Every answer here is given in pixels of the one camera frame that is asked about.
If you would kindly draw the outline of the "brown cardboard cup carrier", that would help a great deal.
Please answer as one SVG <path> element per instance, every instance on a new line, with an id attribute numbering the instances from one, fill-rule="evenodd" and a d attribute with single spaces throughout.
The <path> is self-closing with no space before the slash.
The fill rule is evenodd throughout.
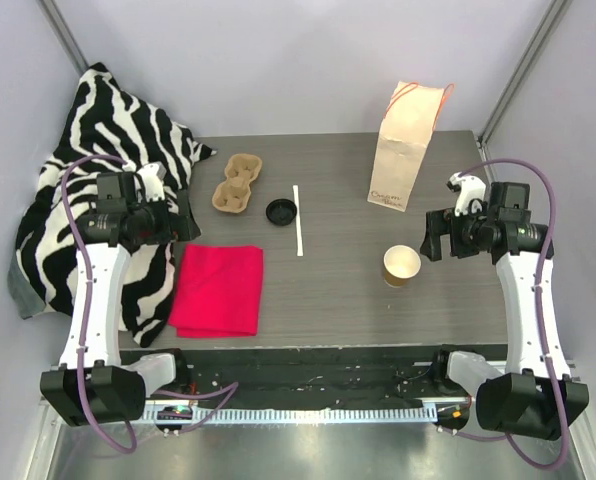
<path id="1" fill-rule="evenodd" d="M 262 170 L 262 159 L 256 155 L 232 155 L 224 169 L 225 180 L 215 189 L 212 205 L 223 213 L 240 214 L 249 203 L 251 184 Z"/>

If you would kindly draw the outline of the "brown paper coffee cup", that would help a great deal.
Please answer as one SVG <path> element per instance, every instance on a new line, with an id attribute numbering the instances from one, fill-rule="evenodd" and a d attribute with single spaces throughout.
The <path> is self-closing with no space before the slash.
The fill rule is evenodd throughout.
<path id="1" fill-rule="evenodd" d="M 383 256 L 384 281 L 390 287 L 402 287 L 418 275 L 421 264 L 416 250 L 405 245 L 394 245 Z"/>

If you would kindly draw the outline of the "brown paper takeout bag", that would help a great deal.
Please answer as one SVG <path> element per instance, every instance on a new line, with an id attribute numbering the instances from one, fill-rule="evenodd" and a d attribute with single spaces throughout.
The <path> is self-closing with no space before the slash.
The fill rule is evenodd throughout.
<path id="1" fill-rule="evenodd" d="M 454 90 L 399 82 L 385 110 L 367 201 L 404 212 L 440 113 Z"/>

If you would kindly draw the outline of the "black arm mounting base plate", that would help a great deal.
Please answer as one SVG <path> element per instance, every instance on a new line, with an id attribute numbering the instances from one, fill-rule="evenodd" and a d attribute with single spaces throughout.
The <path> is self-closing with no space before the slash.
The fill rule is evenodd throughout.
<path id="1" fill-rule="evenodd" d="M 432 363 L 449 346 L 185 350 L 196 392 L 237 383 L 229 409 L 371 410 L 463 396 Z"/>

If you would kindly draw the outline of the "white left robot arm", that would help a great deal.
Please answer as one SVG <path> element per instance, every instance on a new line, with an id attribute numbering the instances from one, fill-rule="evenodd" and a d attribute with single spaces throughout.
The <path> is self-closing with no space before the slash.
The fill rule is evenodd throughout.
<path id="1" fill-rule="evenodd" d="M 44 398 L 70 426 L 87 424 L 87 400 L 99 423 L 136 420 L 158 389 L 178 399 L 191 375 L 178 348 L 158 350 L 122 365 L 118 333 L 122 288 L 139 247 L 190 240 L 200 231 L 188 207 L 169 211 L 165 169 L 150 163 L 136 172 L 98 176 L 97 205 L 77 221 L 77 293 L 70 337 L 55 370 L 42 373 Z"/>

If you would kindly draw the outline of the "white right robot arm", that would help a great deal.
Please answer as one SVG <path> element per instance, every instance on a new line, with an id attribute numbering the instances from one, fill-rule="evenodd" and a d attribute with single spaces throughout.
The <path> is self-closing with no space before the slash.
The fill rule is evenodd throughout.
<path id="1" fill-rule="evenodd" d="M 508 347 L 504 372 L 475 352 L 440 349 L 431 386 L 443 395 L 462 389 L 474 397 L 484 430 L 557 440 L 587 407 L 589 391 L 573 381 L 560 348 L 548 228 L 531 220 L 527 184 L 485 185 L 475 176 L 453 175 L 447 186 L 457 193 L 456 203 L 427 213 L 420 252 L 441 260 L 441 238 L 448 236 L 455 258 L 490 254 L 503 291 Z"/>

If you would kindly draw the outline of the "black plastic cup lid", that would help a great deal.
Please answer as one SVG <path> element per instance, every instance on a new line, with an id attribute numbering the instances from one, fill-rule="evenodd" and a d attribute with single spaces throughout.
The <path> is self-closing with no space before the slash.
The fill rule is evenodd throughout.
<path id="1" fill-rule="evenodd" d="M 288 226 L 297 216 L 297 206 L 290 199 L 275 199 L 267 205 L 265 215 L 275 226 Z"/>

